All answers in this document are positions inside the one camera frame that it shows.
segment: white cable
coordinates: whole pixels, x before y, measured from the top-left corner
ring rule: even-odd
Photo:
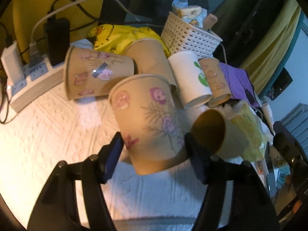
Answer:
[[[222,43],[220,43],[220,45],[222,47],[222,51],[224,52],[224,63],[227,64],[226,50],[224,49],[224,46],[222,45]]]
[[[59,9],[56,9],[55,11],[53,11],[53,12],[47,14],[46,16],[44,16],[41,20],[39,20],[39,21],[36,23],[36,25],[34,25],[34,27],[33,27],[33,29],[32,29],[32,32],[31,32],[31,38],[30,38],[31,41],[30,41],[30,44],[31,44],[31,43],[33,44],[33,43],[34,43],[34,40],[33,40],[34,32],[35,32],[36,28],[37,28],[42,22],[44,22],[44,21],[45,21],[46,19],[48,19],[49,17],[55,15],[56,13],[59,13],[59,12],[65,10],[65,9],[67,9],[67,8],[70,8],[70,7],[72,7],[72,6],[75,6],[75,5],[77,5],[77,4],[79,4],[79,3],[82,3],[82,2],[85,2],[85,1],[87,1],[87,0],[78,0],[78,1],[75,1],[75,2],[71,2],[71,3],[67,4],[67,5],[65,5],[65,6],[59,8]],[[120,7],[121,7],[126,13],[128,13],[128,14],[134,16],[134,18],[135,18],[136,21],[140,21],[140,19],[139,19],[135,14],[131,13],[131,12],[119,1],[119,0],[115,0],[115,1],[120,5]]]

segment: purple cloth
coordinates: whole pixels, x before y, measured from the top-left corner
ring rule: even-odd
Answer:
[[[231,99],[245,100],[250,106],[260,107],[254,94],[254,86],[249,80],[247,72],[243,69],[238,69],[222,62],[220,63],[220,67],[231,90]],[[245,89],[247,89],[253,96],[253,103],[249,102]]]

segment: yellow fabric with duck print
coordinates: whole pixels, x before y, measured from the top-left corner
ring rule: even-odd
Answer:
[[[162,44],[166,57],[170,56],[170,52],[161,41],[159,35],[149,27],[135,28],[132,26],[103,24],[92,29],[89,36],[96,37],[95,50],[119,55],[123,55],[124,50],[134,41],[143,38],[153,38]]]

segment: white plastic basket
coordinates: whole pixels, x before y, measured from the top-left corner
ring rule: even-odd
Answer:
[[[212,57],[222,39],[214,32],[197,28],[169,12],[161,33],[161,40],[171,54],[180,51],[194,52],[199,58]]]

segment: yellow wall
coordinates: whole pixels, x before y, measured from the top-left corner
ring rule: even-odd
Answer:
[[[17,42],[21,51],[26,49],[30,43],[30,35],[33,26],[50,10],[50,6],[54,0],[13,0],[12,14]],[[93,16],[99,17],[103,0],[89,0],[81,5]],[[55,8],[59,8],[70,1],[61,0],[56,3]],[[70,28],[77,28],[83,24],[87,24],[92,19],[85,16],[76,6],[66,9],[56,15],[57,18],[66,17],[70,20]],[[90,29],[95,27],[92,24],[84,29],[72,32],[70,41],[76,41],[87,36]],[[34,40],[43,37],[43,24],[41,24],[34,33]],[[45,53],[44,41],[38,44],[41,53]],[[28,55],[23,55],[25,61],[29,61]]]
[[[16,40],[15,31],[14,31],[14,22],[13,22],[13,2],[9,4],[5,12],[3,13],[0,21],[5,25],[7,31],[10,35],[12,35],[13,41]],[[2,54],[3,49],[5,48],[5,39],[7,35],[5,30],[0,26],[0,55]],[[5,76],[4,70],[2,69],[2,65],[0,62],[0,77]]]

